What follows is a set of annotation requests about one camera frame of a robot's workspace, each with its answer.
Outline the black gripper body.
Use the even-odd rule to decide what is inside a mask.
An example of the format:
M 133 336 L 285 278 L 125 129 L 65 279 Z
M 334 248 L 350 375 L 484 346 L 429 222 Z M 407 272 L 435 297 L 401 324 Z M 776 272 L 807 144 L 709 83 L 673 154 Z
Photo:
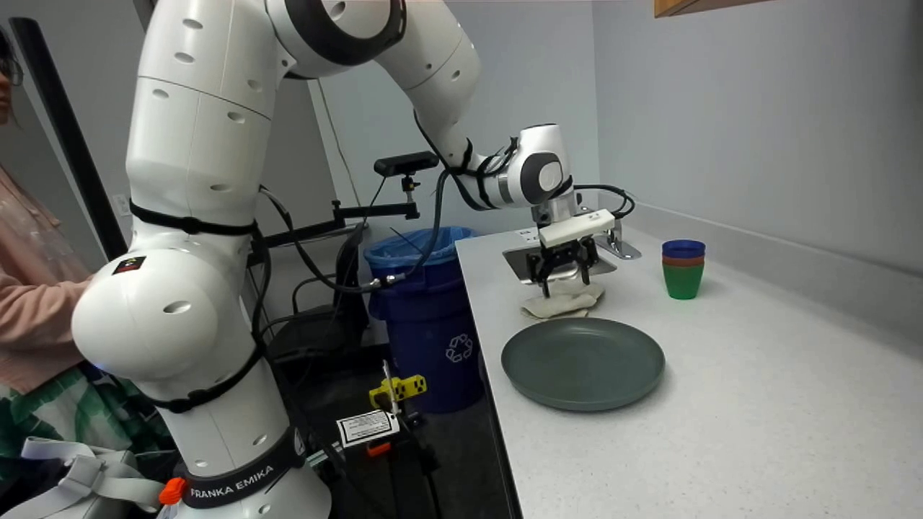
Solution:
M 586 262 L 589 269 L 596 262 L 596 246 L 592 239 L 564 243 L 556 248 L 540 248 L 530 258 L 530 278 L 540 284 L 540 278 L 551 278 L 563 266 Z

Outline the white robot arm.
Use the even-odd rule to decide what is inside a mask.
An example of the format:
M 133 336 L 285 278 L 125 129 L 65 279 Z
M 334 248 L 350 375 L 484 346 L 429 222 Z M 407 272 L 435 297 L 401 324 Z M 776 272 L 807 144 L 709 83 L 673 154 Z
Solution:
M 556 125 L 482 155 L 479 55 L 445 0 L 158 0 L 127 132 L 133 236 L 73 314 L 78 353 L 139 388 L 181 457 L 158 519 L 328 519 L 244 310 L 277 88 L 381 65 L 476 210 L 570 190 Z

